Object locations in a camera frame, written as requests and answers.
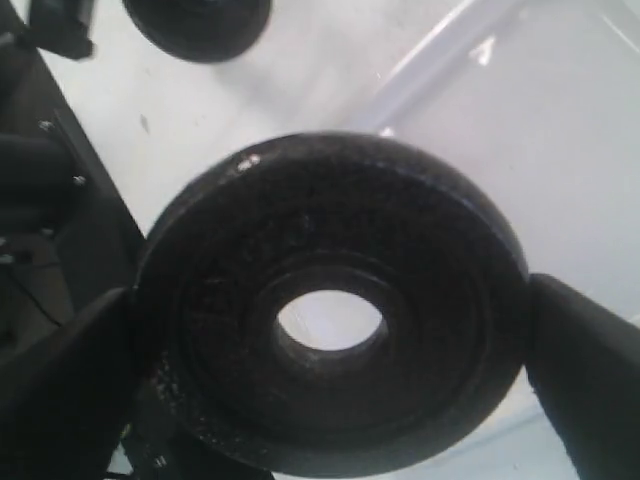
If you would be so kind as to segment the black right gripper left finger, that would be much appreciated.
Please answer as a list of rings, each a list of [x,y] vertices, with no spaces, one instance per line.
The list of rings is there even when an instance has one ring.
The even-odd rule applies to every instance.
[[[2,366],[2,478],[103,478],[137,386],[127,294],[113,289]]]

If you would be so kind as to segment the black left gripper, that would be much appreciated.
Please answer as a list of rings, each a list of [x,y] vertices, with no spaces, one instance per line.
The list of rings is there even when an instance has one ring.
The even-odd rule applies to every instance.
[[[143,236],[41,55],[1,47],[1,347],[128,285]]]

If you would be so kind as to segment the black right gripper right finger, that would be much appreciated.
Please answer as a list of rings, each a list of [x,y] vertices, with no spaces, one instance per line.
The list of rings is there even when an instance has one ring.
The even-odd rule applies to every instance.
[[[578,476],[638,478],[638,327],[550,275],[530,289],[528,380]]]

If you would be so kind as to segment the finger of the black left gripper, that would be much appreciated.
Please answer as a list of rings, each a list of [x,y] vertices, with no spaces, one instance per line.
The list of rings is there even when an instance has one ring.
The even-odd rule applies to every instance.
[[[27,35],[42,50],[71,60],[93,54],[89,38],[94,0],[33,0],[28,9]]]

